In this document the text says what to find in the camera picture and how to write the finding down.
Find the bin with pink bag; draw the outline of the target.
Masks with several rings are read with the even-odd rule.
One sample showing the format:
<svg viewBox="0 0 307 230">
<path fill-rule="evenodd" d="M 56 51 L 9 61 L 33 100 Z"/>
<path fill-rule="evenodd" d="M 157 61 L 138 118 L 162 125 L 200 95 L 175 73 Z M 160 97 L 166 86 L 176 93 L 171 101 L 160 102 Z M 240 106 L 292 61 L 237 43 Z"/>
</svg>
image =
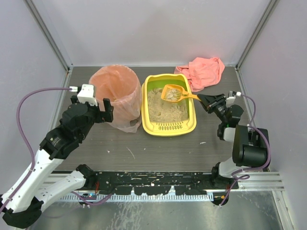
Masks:
<svg viewBox="0 0 307 230">
<path fill-rule="evenodd" d="M 136 73 L 123 65 L 102 67 L 89 79 L 95 98 L 104 111 L 103 99 L 114 107 L 110 125 L 125 133 L 136 133 L 141 124 L 142 91 Z"/>
</svg>

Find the orange litter scoop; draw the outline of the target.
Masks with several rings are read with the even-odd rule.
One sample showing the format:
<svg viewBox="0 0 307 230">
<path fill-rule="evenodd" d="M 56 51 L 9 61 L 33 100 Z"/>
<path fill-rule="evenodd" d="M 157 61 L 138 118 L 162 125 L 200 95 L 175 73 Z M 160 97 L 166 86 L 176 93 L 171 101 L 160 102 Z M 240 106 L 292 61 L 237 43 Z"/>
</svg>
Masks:
<svg viewBox="0 0 307 230">
<path fill-rule="evenodd" d="M 187 98 L 200 101 L 197 95 L 189 93 L 180 85 L 167 84 L 164 86 L 161 93 L 162 100 L 172 103 L 177 103 Z"/>
</svg>

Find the yellow green litter box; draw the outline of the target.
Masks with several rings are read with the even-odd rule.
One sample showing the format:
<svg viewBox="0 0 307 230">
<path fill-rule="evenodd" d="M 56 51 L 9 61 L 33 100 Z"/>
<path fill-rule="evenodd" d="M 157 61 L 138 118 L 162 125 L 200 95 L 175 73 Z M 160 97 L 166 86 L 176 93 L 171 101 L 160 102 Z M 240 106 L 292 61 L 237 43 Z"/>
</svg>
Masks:
<svg viewBox="0 0 307 230">
<path fill-rule="evenodd" d="M 184 99 L 189 110 L 187 120 L 173 123 L 156 123 L 149 119 L 147 92 L 156 88 L 164 88 L 167 84 L 182 86 L 186 91 L 191 93 L 187 78 L 183 74 L 158 74 L 150 75 L 146 78 L 142 85 L 142 126 L 143 129 L 150 135 L 171 137 L 187 134 L 193 131 L 196 127 L 196 112 L 193 99 Z"/>
</svg>

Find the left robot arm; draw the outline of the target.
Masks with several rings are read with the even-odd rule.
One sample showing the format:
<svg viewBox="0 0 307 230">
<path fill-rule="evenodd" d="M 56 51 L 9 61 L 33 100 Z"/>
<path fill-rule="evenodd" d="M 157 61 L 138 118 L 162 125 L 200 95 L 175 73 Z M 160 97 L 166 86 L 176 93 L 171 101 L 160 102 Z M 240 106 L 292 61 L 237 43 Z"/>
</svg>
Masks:
<svg viewBox="0 0 307 230">
<path fill-rule="evenodd" d="M 85 164 L 48 187 L 42 185 L 54 169 L 82 144 L 95 123 L 113 121 L 114 108 L 110 100 L 104 99 L 103 104 L 105 110 L 100 111 L 99 106 L 80 103 L 73 97 L 73 104 L 62 114 L 60 125 L 49 131 L 40 143 L 29 171 L 1 195 L 0 209 L 7 225 L 25 229 L 62 196 L 83 187 L 95 187 L 97 176 Z"/>
</svg>

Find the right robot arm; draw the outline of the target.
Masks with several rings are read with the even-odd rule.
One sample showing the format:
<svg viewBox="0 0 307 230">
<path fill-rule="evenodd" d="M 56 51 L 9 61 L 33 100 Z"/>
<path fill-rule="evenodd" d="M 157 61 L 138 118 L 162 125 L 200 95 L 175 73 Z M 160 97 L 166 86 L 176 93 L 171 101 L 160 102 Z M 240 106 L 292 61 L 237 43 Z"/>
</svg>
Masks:
<svg viewBox="0 0 307 230">
<path fill-rule="evenodd" d="M 244 110 L 234 104 L 237 97 L 250 97 L 235 91 L 228 96 L 198 94 L 197 97 L 208 114 L 214 113 L 220 119 L 218 138 L 233 144 L 232 156 L 212 168 L 210 184 L 215 188 L 230 187 L 237 179 L 248 179 L 247 172 L 266 170 L 271 163 L 268 130 L 253 127 L 252 123 L 240 125 Z"/>
</svg>

